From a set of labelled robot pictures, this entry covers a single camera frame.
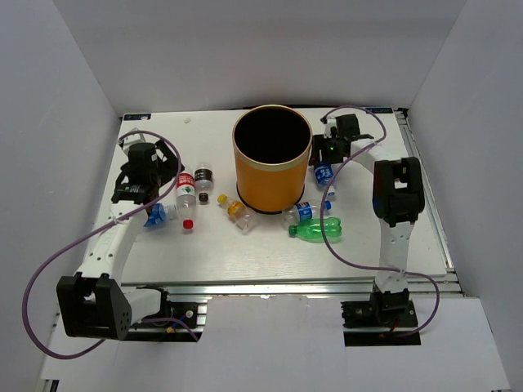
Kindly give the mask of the red label clear bottle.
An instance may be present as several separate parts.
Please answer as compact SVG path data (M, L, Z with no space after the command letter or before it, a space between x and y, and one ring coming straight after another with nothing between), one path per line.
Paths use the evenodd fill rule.
M194 177L190 171L183 171L176 183L177 213L185 230L194 228L196 194Z

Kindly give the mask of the blue pepsi label bottle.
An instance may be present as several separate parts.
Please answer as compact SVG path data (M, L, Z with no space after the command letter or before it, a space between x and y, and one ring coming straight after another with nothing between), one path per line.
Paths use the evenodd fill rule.
M332 203L329 200L321 202L319 199L312 199L298 204L293 204L283 210L282 224L284 227L289 225L298 225L303 221L310 219L318 219L320 217L320 208L328 212L332 208Z

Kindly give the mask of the green plastic bottle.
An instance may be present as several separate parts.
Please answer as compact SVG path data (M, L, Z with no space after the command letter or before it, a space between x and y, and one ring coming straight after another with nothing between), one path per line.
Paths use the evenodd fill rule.
M342 222L337 217L309 219L297 225L290 225L288 235L309 243L322 243L324 237L329 242L338 242L342 237Z

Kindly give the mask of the yellow label clear bottle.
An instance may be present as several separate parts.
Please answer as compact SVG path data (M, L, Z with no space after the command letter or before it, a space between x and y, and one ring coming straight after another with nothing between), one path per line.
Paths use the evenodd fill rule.
M243 234L250 233L259 223L257 213L241 201L226 194L217 197L219 206L224 210L228 219L233 222Z

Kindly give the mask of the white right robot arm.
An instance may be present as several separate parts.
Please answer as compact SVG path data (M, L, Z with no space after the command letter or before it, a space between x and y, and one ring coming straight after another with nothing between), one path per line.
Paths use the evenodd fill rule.
M374 279L376 297L369 317L386 326L399 314L391 299L406 293L409 240L418 216L425 207L421 163L387 151L379 141L360 132L354 114L321 119L324 132L313 136L309 165L316 182L325 187L333 176L327 167L355 156L355 162L373 175L372 207L380 224L378 272Z

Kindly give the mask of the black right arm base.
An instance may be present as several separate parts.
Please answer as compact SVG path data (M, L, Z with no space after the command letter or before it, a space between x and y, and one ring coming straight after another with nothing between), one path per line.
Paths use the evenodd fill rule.
M415 346L421 344L418 318L408 289L382 293L366 301L342 303L346 347Z

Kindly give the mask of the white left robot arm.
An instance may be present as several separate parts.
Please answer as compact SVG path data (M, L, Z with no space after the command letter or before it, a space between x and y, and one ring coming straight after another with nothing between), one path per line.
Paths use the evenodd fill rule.
M96 236L92 250L72 276L60 278L56 293L65 332L71 337L122 341L147 318L163 326L172 305L158 288L121 287L123 269L136 236L157 203L160 189L181 172L179 158L163 140L123 144L127 162L111 197L110 227Z

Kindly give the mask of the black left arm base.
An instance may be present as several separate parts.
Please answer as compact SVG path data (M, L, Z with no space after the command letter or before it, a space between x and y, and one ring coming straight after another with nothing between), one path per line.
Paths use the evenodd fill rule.
M203 303L177 301L160 289L160 308L131 326L125 341L157 343L196 343L203 334Z

